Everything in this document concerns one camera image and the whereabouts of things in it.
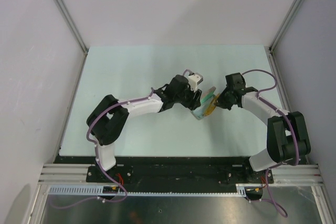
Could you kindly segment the blue cleaning cloth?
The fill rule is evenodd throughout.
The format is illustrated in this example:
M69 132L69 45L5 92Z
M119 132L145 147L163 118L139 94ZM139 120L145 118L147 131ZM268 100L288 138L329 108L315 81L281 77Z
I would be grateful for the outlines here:
M209 106L201 106L193 111L193 115L198 119L202 119L209 115Z

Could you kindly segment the grey glasses case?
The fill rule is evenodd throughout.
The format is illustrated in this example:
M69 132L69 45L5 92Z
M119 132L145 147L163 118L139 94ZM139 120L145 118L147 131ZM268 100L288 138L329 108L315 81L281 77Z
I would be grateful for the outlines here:
M216 87L212 86L210 89L208 89L205 93L201 96L201 106L207 106L210 104L213 97L217 95L216 94Z

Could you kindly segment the orange sunglasses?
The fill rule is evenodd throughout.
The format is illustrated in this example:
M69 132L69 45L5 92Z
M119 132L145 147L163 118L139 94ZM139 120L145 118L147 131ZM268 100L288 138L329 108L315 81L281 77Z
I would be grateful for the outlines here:
M213 111L216 108L215 102L218 99L218 97L220 96L220 94L217 94L213 97L213 99L211 100L210 104L208 105L208 107L205 109L204 112L204 116L209 116L213 113Z

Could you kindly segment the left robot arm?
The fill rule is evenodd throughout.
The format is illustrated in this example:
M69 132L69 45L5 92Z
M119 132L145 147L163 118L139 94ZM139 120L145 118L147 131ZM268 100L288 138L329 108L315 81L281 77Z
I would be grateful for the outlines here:
M193 111L201 106L202 91L198 85L203 81L199 73L188 76L177 74L170 83L151 89L143 98L119 101L113 95L105 96L87 118L86 138L95 145L98 176L105 182L115 178L117 161L114 143L119 138L128 119L149 113L160 113L175 104Z

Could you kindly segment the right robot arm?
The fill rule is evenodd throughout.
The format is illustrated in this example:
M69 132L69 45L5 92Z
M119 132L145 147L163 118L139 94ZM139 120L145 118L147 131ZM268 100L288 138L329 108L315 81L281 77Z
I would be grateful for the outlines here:
M233 106L249 111L267 127L266 148L248 159L249 165L242 169L243 179L254 183L261 177L261 171L282 164L297 166L300 157L311 152L311 145L305 117L302 113L282 109L261 94L277 87L277 79L270 88L257 90L247 87L242 73L225 77L226 87L214 104L221 109L231 110Z

